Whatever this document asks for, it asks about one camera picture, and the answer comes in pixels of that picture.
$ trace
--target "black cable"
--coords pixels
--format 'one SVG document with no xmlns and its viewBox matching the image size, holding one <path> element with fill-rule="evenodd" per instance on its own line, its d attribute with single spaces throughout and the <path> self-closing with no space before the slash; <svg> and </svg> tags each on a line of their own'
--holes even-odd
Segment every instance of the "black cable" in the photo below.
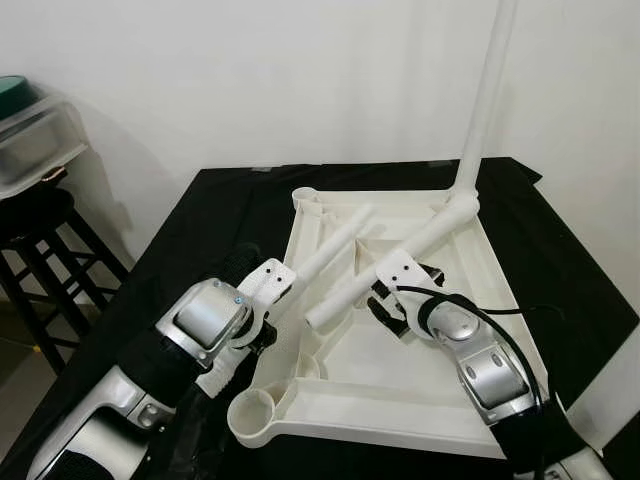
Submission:
<svg viewBox="0 0 640 480">
<path fill-rule="evenodd" d="M 538 381 L 536 380 L 536 377 L 533 373 L 533 369 L 531 368 L 531 365 L 529 364 L 527 357 L 524 355 L 524 353 L 522 352 L 522 350 L 520 349 L 516 341 L 513 339 L 513 337 L 509 335 L 506 332 L 506 330 L 502 328 L 493 318 L 491 318 L 485 312 L 483 312 L 478 307 L 476 307 L 475 304 L 473 304 L 472 302 L 467 300 L 468 301 L 467 303 L 464 300 L 461 300 L 461 298 L 464 298 L 461 296 L 450 295 L 447 293 L 438 292 L 436 290 L 429 290 L 427 288 L 412 287 L 409 285 L 398 285 L 396 286 L 396 288 L 399 291 L 415 292 L 415 293 L 421 293 L 423 295 L 430 295 L 436 298 L 442 298 L 450 303 L 453 303 L 454 305 L 457 305 L 460 308 L 471 311 L 473 314 L 480 317 L 484 322 L 489 324 L 496 332 L 498 332 L 498 334 L 504 339 L 504 341 L 507 342 L 507 345 L 511 347 L 511 350 L 520 361 L 520 364 L 522 365 L 522 368 L 527 377 L 527 380 L 529 381 L 529 387 L 531 388 L 531 395 L 533 396 L 533 400 L 536 404 L 536 413 L 538 413 L 539 415 L 542 414 L 542 395 L 540 393 L 540 386 L 538 385 Z"/>
<path fill-rule="evenodd" d="M 480 310 L 482 310 L 484 313 L 488 313 L 489 315 L 512 315 L 516 313 L 535 312 L 538 310 L 552 310 L 554 313 L 558 315 L 558 317 L 560 317 L 560 320 L 563 323 L 565 321 L 564 311 L 560 307 L 557 307 L 556 305 L 551 305 L 548 303 L 541 303 L 539 305 L 532 305 L 530 307 L 525 307 L 525 308 L 509 308 L 509 309 L 499 309 L 499 310 L 489 309 L 489 308 L 480 308 Z"/>
</svg>

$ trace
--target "plastic container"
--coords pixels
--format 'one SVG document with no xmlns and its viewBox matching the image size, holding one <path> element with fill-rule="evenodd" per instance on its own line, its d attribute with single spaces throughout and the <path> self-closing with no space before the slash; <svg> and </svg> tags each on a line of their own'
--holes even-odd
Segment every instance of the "plastic container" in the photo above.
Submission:
<svg viewBox="0 0 640 480">
<path fill-rule="evenodd" d="M 26 190 L 87 148 L 68 109 L 48 97 L 0 121 L 0 199 Z"/>
<path fill-rule="evenodd" d="M 231 403 L 227 420 L 247 447 L 278 434 L 374 443 L 503 458 L 437 347 L 387 330 L 364 298 L 312 330 L 311 306 L 336 292 L 424 225 L 445 204 L 446 191 L 316 192 L 296 190 L 285 263 L 299 267 L 363 204 L 374 214 L 277 323 L 278 340 L 259 358 L 251 386 Z M 418 259 L 445 273 L 445 288 L 486 308 L 516 302 L 477 218 Z M 546 371 L 520 315 L 496 320 L 515 338 L 542 385 Z"/>
</svg>

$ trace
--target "stool leg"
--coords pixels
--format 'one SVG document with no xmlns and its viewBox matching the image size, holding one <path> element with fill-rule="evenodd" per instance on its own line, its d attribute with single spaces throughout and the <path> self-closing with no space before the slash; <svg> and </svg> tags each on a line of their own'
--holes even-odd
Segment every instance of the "stool leg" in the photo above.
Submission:
<svg viewBox="0 0 640 480">
<path fill-rule="evenodd" d="M 89 322 L 80 311 L 80 308 L 74 303 L 73 298 L 62 286 L 56 274 L 53 273 L 46 259 L 42 258 L 36 246 L 22 245 L 18 249 L 18 254 L 27 264 L 33 276 L 40 282 L 47 295 L 55 301 L 58 310 L 67 319 L 76 334 L 79 337 L 87 334 L 90 330 Z"/>
<path fill-rule="evenodd" d="M 67 248 L 64 241 L 60 238 L 56 232 L 49 233 L 45 235 L 44 241 L 47 242 L 49 247 L 53 250 L 54 254 L 60 262 L 64 265 L 64 267 L 69 271 L 70 275 L 73 275 L 74 272 L 77 272 L 82 265 L 78 260 L 73 256 L 71 251 Z M 89 277 L 87 273 L 82 273 L 78 275 L 76 278 L 78 285 L 85 291 L 85 293 L 89 296 L 91 301 L 98 307 L 100 310 L 104 310 L 107 306 L 107 300 L 104 298 L 100 290 L 93 280 Z"/>
<path fill-rule="evenodd" d="M 64 359 L 51 340 L 42 321 L 38 318 L 38 315 L 31 306 L 31 302 L 29 302 L 25 296 L 20 283 L 13 275 L 11 267 L 9 267 L 2 252 L 0 252 L 0 284 L 2 284 L 2 288 L 9 297 L 9 300 L 11 300 L 11 303 L 18 309 L 18 313 L 27 325 L 31 335 L 33 335 L 33 339 L 40 347 L 49 365 L 51 365 L 53 371 L 58 375 L 65 366 Z"/>
<path fill-rule="evenodd" d="M 109 250 L 102 240 L 100 240 L 100 237 L 95 234 L 87 222 L 84 221 L 84 218 L 74 210 L 67 219 L 67 223 L 82 241 L 87 244 L 91 251 L 98 256 L 100 261 L 111 270 L 111 273 L 113 273 L 120 282 L 124 282 L 129 272 L 127 272 L 124 265 L 111 253 L 111 250 Z"/>
</svg>

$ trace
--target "clear plastic bin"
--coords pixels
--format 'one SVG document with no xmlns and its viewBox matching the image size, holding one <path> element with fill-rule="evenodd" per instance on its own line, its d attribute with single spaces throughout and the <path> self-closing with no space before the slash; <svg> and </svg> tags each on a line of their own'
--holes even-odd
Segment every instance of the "clear plastic bin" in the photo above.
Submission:
<svg viewBox="0 0 640 480">
<path fill-rule="evenodd" d="M 26 190 L 87 148 L 68 109 L 48 97 L 0 122 L 0 198 Z"/>
</svg>

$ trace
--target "white wall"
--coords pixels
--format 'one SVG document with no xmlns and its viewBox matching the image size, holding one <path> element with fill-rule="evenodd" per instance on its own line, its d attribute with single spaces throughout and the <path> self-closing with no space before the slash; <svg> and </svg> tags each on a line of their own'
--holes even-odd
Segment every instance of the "white wall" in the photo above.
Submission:
<svg viewBox="0 0 640 480">
<path fill-rule="evenodd" d="M 137 258 L 203 167 L 458 157 L 495 0 L 22 0 L 0 74 L 67 95 L 82 210 Z M 636 0 L 522 0 L 487 155 L 640 308 Z"/>
</svg>

